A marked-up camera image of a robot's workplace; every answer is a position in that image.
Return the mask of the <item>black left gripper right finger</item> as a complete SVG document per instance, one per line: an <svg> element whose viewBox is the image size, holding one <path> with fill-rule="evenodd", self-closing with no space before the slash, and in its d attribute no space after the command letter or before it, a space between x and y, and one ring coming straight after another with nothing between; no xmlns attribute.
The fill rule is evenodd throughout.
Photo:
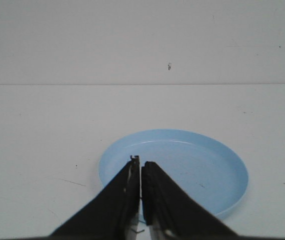
<svg viewBox="0 0 285 240"><path fill-rule="evenodd" d="M143 217L152 237L237 237L156 163L141 169Z"/></svg>

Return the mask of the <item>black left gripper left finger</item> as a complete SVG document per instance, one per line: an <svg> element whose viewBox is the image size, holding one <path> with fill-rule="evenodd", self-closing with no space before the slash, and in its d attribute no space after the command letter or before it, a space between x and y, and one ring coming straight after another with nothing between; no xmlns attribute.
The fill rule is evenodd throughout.
<svg viewBox="0 0 285 240"><path fill-rule="evenodd" d="M140 207L140 159L134 155L86 206L52 237L135 237Z"/></svg>

